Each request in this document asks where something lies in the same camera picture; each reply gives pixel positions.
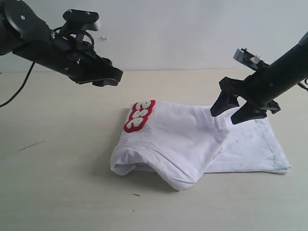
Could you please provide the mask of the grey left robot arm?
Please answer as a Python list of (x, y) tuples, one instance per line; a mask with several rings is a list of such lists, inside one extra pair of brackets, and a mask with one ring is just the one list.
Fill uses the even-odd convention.
[(0, 53), (13, 53), (68, 76), (77, 84), (117, 86), (123, 72), (94, 50), (97, 12), (69, 9), (65, 24), (50, 29), (22, 0), (0, 2)]

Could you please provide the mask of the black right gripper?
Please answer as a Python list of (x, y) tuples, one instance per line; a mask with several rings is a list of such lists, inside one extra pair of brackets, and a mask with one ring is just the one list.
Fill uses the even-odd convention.
[(216, 117), (225, 111), (239, 107), (238, 97), (246, 100), (246, 103), (231, 116), (234, 125), (255, 119), (267, 117), (266, 111), (272, 114), (279, 112), (280, 106), (275, 98), (281, 94), (281, 65), (271, 64), (244, 80), (224, 77), (219, 86), (221, 92), (210, 108), (210, 113)]

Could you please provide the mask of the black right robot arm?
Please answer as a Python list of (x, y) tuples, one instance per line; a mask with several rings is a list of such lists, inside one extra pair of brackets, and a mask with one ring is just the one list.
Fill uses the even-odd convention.
[(272, 64), (264, 62), (247, 49), (237, 49), (233, 58), (254, 73), (244, 80), (224, 77), (219, 82), (221, 93), (210, 108), (210, 113), (216, 117), (238, 107), (238, 97), (242, 97), (246, 103), (231, 116), (234, 125), (264, 119), (267, 111), (272, 114), (279, 112), (281, 108), (275, 99), (295, 85), (304, 88), (301, 82), (308, 80), (307, 35)]

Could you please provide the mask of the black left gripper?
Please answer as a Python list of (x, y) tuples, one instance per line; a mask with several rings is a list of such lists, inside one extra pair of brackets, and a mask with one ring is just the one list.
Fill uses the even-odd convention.
[(121, 81), (123, 71), (113, 67), (110, 59), (100, 57), (93, 42), (53, 30), (40, 31), (38, 35), (35, 38), (32, 34), (29, 39), (18, 32), (13, 35), (17, 43), (13, 54), (66, 75), (79, 85), (117, 86)]

